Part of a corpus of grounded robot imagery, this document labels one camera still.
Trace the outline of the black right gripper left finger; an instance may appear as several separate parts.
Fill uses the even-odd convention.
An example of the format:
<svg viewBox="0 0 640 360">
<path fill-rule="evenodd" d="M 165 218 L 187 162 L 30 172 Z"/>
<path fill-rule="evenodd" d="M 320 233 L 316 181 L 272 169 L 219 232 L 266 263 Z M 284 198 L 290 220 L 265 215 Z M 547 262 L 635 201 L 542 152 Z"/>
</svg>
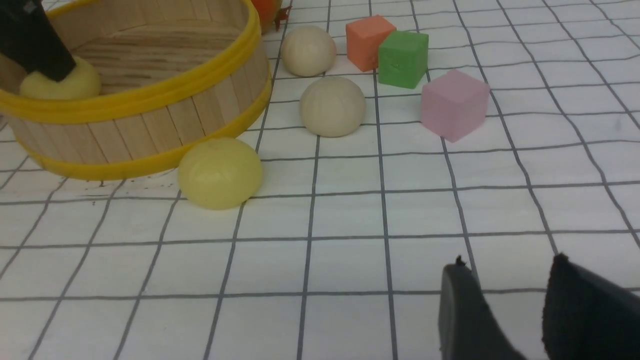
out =
<svg viewBox="0 0 640 360">
<path fill-rule="evenodd" d="M 461 256 L 442 269 L 438 312 L 443 360 L 524 360 L 501 330 Z"/>
</svg>

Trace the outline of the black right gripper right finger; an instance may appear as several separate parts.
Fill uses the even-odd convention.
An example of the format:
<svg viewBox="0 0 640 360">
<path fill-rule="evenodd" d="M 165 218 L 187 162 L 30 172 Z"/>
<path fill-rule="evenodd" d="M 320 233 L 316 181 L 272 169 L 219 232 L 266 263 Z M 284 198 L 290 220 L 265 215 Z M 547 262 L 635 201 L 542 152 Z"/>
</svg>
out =
<svg viewBox="0 0 640 360">
<path fill-rule="evenodd" d="M 551 360 L 637 360 L 640 299 L 560 253 L 542 308 L 542 344 Z"/>
</svg>

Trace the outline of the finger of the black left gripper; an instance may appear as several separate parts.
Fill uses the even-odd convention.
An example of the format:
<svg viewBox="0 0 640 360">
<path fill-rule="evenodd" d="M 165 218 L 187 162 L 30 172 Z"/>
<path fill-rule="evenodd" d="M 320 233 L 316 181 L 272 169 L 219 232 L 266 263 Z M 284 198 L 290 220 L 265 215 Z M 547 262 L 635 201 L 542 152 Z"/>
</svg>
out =
<svg viewBox="0 0 640 360">
<path fill-rule="evenodd" d="M 39 0 L 0 2 L 0 51 L 26 73 L 61 82 L 76 67 Z"/>
</svg>

